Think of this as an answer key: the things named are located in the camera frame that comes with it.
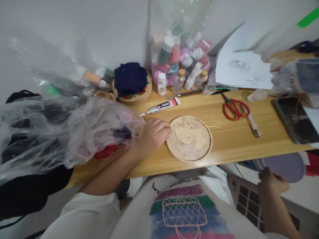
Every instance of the phone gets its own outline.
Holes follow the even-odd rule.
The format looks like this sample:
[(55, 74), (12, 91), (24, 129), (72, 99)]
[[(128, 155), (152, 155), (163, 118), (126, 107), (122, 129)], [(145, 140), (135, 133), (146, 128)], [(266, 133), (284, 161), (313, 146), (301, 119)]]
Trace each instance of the phone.
[(294, 143), (307, 144), (319, 142), (319, 135), (308, 118), (298, 98), (273, 100), (277, 112)]

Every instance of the red scissors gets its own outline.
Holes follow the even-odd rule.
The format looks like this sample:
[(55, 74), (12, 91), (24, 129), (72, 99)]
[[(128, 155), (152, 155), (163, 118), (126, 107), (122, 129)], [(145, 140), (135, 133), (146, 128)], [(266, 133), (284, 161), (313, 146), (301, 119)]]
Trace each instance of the red scissors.
[[(242, 101), (239, 101), (239, 100), (235, 100), (235, 99), (228, 99), (223, 93), (222, 93), (222, 96), (225, 100), (225, 103), (223, 105), (223, 112), (224, 112), (224, 115), (230, 119), (230, 120), (233, 120), (233, 121), (238, 121), (240, 119), (240, 117), (248, 117), (249, 114), (250, 114), (250, 109), (248, 107), (248, 105), (246, 105), (244, 102)], [(245, 107), (247, 109), (247, 113), (245, 115), (241, 114), (240, 111), (238, 110), (237, 106), (236, 106), (236, 103), (239, 103), (241, 104), (243, 107)], [(226, 106), (228, 107), (228, 109), (233, 112), (233, 114), (235, 115), (234, 118), (231, 118), (227, 112), (226, 112)]]

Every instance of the hand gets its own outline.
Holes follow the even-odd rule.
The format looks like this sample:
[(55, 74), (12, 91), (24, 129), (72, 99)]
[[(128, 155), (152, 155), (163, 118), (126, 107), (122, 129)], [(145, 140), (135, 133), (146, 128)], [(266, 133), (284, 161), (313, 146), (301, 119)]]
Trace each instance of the hand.
[(134, 147), (139, 155), (145, 157), (158, 149), (172, 133), (170, 123), (162, 119), (151, 119)]
[(284, 193), (290, 189), (289, 183), (286, 179), (266, 167), (258, 174), (261, 180), (258, 183), (258, 190), (271, 190), (271, 192)]

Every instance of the round wooden box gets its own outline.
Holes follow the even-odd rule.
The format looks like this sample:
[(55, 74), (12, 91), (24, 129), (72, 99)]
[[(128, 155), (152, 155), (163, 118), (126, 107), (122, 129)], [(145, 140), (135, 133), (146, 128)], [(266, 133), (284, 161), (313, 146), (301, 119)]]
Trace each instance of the round wooden box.
[[(148, 73), (148, 75), (147, 75), (148, 84), (146, 85), (145, 92), (143, 92), (143, 94), (137, 93), (137, 94), (130, 95), (130, 97), (128, 99), (121, 97), (121, 98), (119, 98), (120, 102), (126, 103), (128, 105), (135, 105), (135, 104), (138, 104), (138, 103), (145, 101), (150, 96), (150, 94), (152, 92), (153, 82), (152, 82), (152, 76), (150, 75), (149, 72), (147, 72), (147, 73)], [(112, 89), (113, 89), (115, 96), (118, 98), (119, 96), (117, 93), (117, 89), (114, 86), (114, 80), (113, 80), (113, 84), (112, 84)]]

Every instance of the basket print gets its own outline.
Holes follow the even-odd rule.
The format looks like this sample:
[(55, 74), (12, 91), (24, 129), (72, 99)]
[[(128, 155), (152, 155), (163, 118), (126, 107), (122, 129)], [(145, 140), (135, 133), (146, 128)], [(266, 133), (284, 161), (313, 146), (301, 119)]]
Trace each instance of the basket print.
[(195, 197), (167, 198), (162, 202), (163, 220), (166, 227), (174, 227), (179, 239), (184, 239), (178, 227), (196, 227), (200, 238), (200, 226), (207, 224), (207, 217)]

